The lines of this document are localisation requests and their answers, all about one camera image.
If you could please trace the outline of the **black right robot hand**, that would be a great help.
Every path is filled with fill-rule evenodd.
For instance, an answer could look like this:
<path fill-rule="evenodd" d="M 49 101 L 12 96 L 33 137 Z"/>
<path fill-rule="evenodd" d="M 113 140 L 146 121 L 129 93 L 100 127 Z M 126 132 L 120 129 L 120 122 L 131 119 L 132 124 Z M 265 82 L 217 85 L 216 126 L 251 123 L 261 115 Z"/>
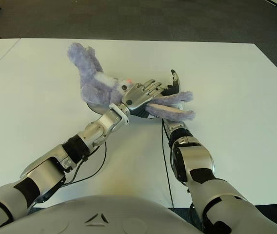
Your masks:
<path fill-rule="evenodd" d="M 173 69 L 171 70 L 171 73 L 173 76 L 172 77 L 173 82 L 172 84 L 167 85 L 167 87 L 163 89 L 161 93 L 163 96 L 170 96 L 173 94 L 177 94 L 180 91 L 180 81 L 179 81 L 178 74 Z"/>

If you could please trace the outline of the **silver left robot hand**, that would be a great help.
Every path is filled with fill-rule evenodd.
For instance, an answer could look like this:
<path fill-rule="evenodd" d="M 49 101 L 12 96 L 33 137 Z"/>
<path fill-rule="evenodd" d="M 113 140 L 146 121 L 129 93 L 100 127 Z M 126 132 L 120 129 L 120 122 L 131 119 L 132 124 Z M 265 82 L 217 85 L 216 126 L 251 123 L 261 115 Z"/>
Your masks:
<path fill-rule="evenodd" d="M 127 107 L 130 115 L 149 118 L 150 114 L 145 107 L 162 91 L 161 82 L 154 79 L 148 80 L 144 84 L 136 83 L 123 95 L 121 103 Z"/>

